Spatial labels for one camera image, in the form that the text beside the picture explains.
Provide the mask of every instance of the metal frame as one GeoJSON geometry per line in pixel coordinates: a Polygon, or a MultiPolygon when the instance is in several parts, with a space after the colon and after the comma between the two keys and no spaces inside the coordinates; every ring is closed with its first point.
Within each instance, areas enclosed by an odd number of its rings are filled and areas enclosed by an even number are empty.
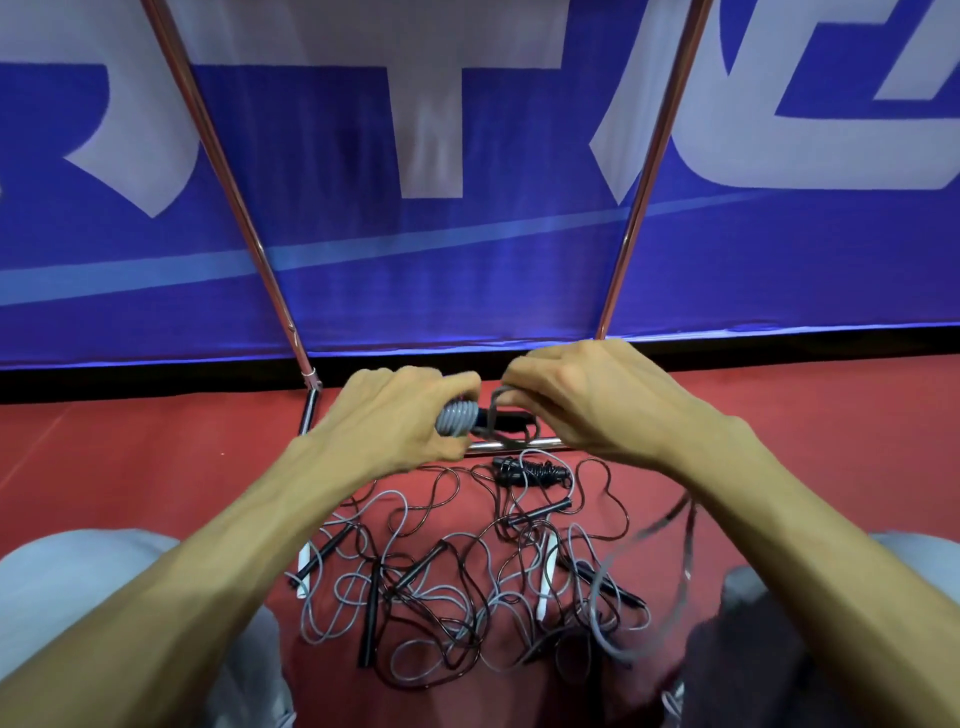
{"type": "Polygon", "coordinates": [[[703,36],[704,27],[707,25],[710,5],[711,0],[691,0],[690,8],[686,12],[684,31],[680,36],[680,42],[677,44],[677,55],[674,56],[673,67],[670,69],[670,79],[667,81],[666,90],[663,92],[663,100],[660,102],[657,124],[654,126],[653,135],[650,137],[650,147],[647,149],[647,157],[643,161],[643,168],[640,170],[640,181],[636,185],[634,203],[630,208],[627,229],[623,233],[620,252],[617,254],[616,265],[613,267],[613,276],[610,287],[607,289],[607,299],[604,301],[600,323],[593,337],[595,339],[606,339],[607,332],[610,330],[610,322],[613,319],[613,312],[616,310],[616,302],[620,298],[620,289],[623,287],[623,280],[627,275],[627,268],[634,254],[636,236],[640,232],[640,223],[643,222],[643,216],[650,204],[650,194],[653,192],[654,182],[657,180],[657,173],[660,171],[663,153],[666,151],[667,142],[670,141],[673,120],[677,116],[680,100],[684,96],[686,79],[690,76],[693,59],[697,55],[697,48],[700,47],[700,38],[703,36]]]}
{"type": "Polygon", "coordinates": [[[310,357],[307,355],[303,341],[300,339],[300,333],[297,331],[297,324],[294,322],[290,308],[287,306],[283,293],[280,291],[280,286],[276,282],[274,269],[270,267],[270,261],[263,249],[263,243],[260,242],[260,236],[253,226],[247,204],[244,202],[243,196],[240,194],[240,188],[237,186],[233,172],[230,170],[227,155],[220,144],[220,138],[217,136],[210,113],[206,110],[204,97],[197,86],[193,69],[190,67],[190,59],[186,54],[186,48],[183,47],[183,39],[177,29],[177,22],[170,13],[170,7],[166,0],[141,0],[140,4],[154,29],[156,42],[159,43],[163,58],[166,59],[167,65],[170,67],[170,73],[173,74],[174,81],[177,82],[177,88],[180,89],[183,102],[190,111],[190,116],[193,117],[193,123],[197,127],[197,133],[200,135],[200,141],[204,145],[213,171],[216,173],[220,185],[224,188],[230,211],[233,212],[237,227],[240,228],[244,242],[247,243],[247,248],[250,250],[253,265],[256,266],[257,273],[263,279],[270,300],[274,304],[276,316],[290,341],[290,348],[294,350],[294,356],[297,358],[298,365],[300,365],[300,373],[303,374],[303,381],[308,389],[321,390],[323,384],[317,378],[317,370],[310,363],[310,357]]]}
{"type": "MultiPolygon", "coordinates": [[[[274,304],[277,318],[283,325],[283,329],[290,341],[290,347],[294,351],[297,363],[300,365],[300,372],[303,374],[304,382],[307,388],[311,390],[304,408],[303,419],[300,423],[300,434],[309,428],[313,420],[313,408],[317,401],[317,393],[323,389],[320,380],[317,379],[317,371],[310,363],[310,357],[307,355],[306,348],[300,339],[300,333],[297,331],[297,325],[294,322],[290,308],[287,306],[280,291],[279,284],[276,282],[276,276],[270,267],[270,261],[267,259],[263,243],[260,236],[253,226],[253,220],[247,205],[240,194],[236,179],[230,170],[227,162],[227,155],[220,144],[213,121],[210,118],[209,111],[206,109],[204,97],[197,86],[197,80],[194,78],[193,69],[190,66],[190,59],[187,56],[186,49],[183,46],[183,40],[180,37],[180,31],[177,28],[177,22],[170,13],[170,8],[166,0],[140,0],[144,12],[150,20],[150,25],[154,30],[156,41],[159,43],[163,52],[163,57],[170,67],[177,88],[183,97],[183,102],[190,111],[200,140],[204,145],[206,155],[210,159],[217,179],[224,188],[224,194],[227,195],[227,201],[233,217],[236,219],[237,226],[243,234],[247,248],[250,250],[253,264],[257,272],[263,279],[263,284],[267,288],[267,293],[274,304]]],[[[663,154],[666,151],[667,142],[670,139],[670,132],[673,128],[674,119],[677,116],[677,109],[680,106],[681,98],[684,95],[686,80],[690,75],[690,68],[700,45],[700,38],[704,33],[704,27],[707,24],[707,17],[710,11],[711,0],[691,0],[690,7],[686,14],[684,30],[677,45],[677,54],[674,57],[673,66],[670,70],[670,78],[667,82],[666,90],[663,93],[663,100],[660,102],[660,111],[657,116],[657,123],[654,127],[650,139],[650,147],[647,151],[646,159],[643,162],[643,168],[640,171],[639,183],[636,187],[636,195],[633,205],[630,209],[630,217],[627,220],[627,228],[624,231],[623,240],[620,243],[620,251],[617,255],[616,265],[613,268],[613,276],[610,287],[607,290],[607,298],[604,301],[603,311],[600,315],[600,323],[597,327],[595,338],[604,339],[610,329],[613,312],[616,309],[616,302],[620,296],[620,289],[623,287],[623,280],[627,274],[627,267],[630,264],[631,257],[636,246],[636,237],[639,233],[640,223],[646,213],[647,206],[650,203],[650,194],[653,191],[654,182],[660,170],[660,163],[663,160],[663,154]]],[[[530,443],[528,447],[538,449],[556,450],[568,449],[556,437],[539,438],[530,443]]],[[[473,443],[468,449],[468,456],[482,456],[508,450],[502,443],[473,443]]]]}

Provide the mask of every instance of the person's right hand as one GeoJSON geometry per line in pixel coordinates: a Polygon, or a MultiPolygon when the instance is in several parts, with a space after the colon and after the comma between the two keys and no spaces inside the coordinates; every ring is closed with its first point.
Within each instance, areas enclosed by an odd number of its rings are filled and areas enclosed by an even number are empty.
{"type": "Polygon", "coordinates": [[[732,419],[622,339],[534,350],[511,362],[503,383],[516,389],[498,403],[529,410],[566,445],[674,477],[732,419]]]}

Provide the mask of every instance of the forearm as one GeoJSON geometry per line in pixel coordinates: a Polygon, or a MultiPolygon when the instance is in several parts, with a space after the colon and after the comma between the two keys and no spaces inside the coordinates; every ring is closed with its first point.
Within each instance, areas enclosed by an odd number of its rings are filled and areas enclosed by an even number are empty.
{"type": "Polygon", "coordinates": [[[333,469],[321,494],[304,497],[314,484],[289,482],[301,476],[278,465],[0,683],[0,722],[189,721],[277,575],[360,484],[333,469]]]}
{"type": "Polygon", "coordinates": [[[684,481],[872,721],[960,724],[960,608],[809,491],[737,421],[684,481]]]}

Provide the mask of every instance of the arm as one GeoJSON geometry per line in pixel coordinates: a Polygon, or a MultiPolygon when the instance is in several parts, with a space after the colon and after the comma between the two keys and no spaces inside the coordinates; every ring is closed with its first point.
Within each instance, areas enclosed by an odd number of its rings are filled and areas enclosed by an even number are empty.
{"type": "Polygon", "coordinates": [[[744,422],[617,340],[532,352],[504,382],[520,389],[503,403],[572,447],[681,482],[872,724],[960,725],[960,607],[809,491],[744,422]]]}
{"type": "Polygon", "coordinates": [[[188,724],[232,640],[326,517],[370,480],[459,460],[467,438],[434,429],[441,408],[479,394],[476,374],[363,371],[219,516],[0,683],[0,723],[188,724]]]}

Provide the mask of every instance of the person's right arm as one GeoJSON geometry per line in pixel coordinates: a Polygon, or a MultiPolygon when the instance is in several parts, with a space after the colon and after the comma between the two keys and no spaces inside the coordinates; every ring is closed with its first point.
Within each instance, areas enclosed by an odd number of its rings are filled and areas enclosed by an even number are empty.
{"type": "Polygon", "coordinates": [[[682,483],[871,724],[960,726],[960,606],[808,490],[748,425],[620,340],[515,359],[500,402],[565,443],[682,483]]]}

